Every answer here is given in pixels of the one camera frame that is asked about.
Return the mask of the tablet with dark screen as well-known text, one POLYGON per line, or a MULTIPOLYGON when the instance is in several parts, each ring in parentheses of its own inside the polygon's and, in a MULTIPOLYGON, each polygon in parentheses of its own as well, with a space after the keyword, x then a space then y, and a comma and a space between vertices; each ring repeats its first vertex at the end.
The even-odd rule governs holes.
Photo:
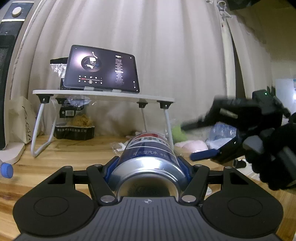
POLYGON ((74 89, 140 92, 133 55, 82 45, 71 46, 63 85, 74 89))

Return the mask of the clear plastic wrapper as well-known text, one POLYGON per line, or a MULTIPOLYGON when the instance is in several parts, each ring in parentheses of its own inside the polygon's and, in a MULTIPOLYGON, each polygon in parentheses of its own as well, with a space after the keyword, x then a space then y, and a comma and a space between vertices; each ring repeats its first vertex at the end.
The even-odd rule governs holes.
POLYGON ((60 78, 65 77, 68 57, 56 58, 50 60, 52 70, 58 74, 60 78))

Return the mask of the water bottle at right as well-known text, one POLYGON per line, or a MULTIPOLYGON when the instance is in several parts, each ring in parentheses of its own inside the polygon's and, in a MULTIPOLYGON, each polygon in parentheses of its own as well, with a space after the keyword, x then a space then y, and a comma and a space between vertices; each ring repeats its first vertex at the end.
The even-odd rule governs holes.
POLYGON ((216 123, 210 130, 206 144, 209 149, 219 149, 235 137, 235 127, 224 123, 216 123))

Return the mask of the pink plush item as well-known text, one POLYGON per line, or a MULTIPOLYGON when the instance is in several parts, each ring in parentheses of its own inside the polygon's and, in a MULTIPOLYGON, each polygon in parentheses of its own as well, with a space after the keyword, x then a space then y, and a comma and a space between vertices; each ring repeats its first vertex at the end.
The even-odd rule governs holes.
POLYGON ((191 154, 208 150, 208 146, 201 140, 188 140, 174 144, 177 151, 182 154, 191 154))

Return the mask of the black white tower heater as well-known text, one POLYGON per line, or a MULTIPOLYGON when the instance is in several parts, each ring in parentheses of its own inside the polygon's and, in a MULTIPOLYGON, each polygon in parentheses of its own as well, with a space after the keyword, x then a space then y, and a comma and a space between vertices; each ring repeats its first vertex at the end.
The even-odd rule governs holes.
POLYGON ((12 1, 1 19, 1 162, 11 165, 25 149, 25 144, 10 138, 9 101, 15 59, 33 6, 33 1, 12 1))

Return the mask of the white folding lap table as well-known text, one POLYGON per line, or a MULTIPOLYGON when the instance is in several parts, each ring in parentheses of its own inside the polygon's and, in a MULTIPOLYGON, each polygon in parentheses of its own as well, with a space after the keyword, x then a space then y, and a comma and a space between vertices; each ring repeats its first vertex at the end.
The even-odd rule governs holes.
POLYGON ((37 115, 36 124, 33 131, 33 137, 31 141, 31 155, 32 157, 37 157, 39 154, 51 144, 55 125, 57 122, 58 114, 60 108, 55 108, 55 119, 52 124, 51 133, 49 135, 48 140, 41 145, 38 149, 35 149, 36 140, 37 140, 37 132, 39 130, 41 124, 41 118, 43 116, 44 107, 48 104, 51 98, 55 98, 58 104, 61 102, 59 99, 67 99, 72 97, 78 97, 79 99, 95 99, 95 100, 103 100, 103 101, 126 101, 126 102, 134 102, 138 104, 138 107, 144 109, 146 105, 150 103, 158 103, 160 109, 164 111, 165 120, 166 120, 166 130, 168 133, 168 141, 170 146, 174 148, 173 144, 173 136, 171 133, 171 124, 168 109, 172 103, 175 102, 173 98, 162 97, 162 96, 152 96, 152 95, 144 95, 144 94, 134 94, 134 93, 124 93, 120 91, 95 91, 95 90, 33 90, 33 94, 35 94, 40 101, 40 108, 37 115))

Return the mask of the clear bottle blue cap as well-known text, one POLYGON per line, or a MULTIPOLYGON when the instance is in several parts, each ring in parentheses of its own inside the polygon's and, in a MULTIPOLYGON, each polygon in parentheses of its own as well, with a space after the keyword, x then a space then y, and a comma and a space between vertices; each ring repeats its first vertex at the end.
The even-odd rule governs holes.
POLYGON ((14 174, 13 166, 9 163, 0 161, 0 175, 4 178, 12 178, 14 174))

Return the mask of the blue Pepsi can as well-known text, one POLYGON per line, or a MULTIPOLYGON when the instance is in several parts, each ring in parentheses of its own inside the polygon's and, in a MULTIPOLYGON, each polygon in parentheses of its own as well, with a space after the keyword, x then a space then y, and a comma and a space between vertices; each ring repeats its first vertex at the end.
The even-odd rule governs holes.
POLYGON ((178 200, 189 183, 169 142, 151 132, 129 140, 106 180, 118 199, 173 196, 178 200))

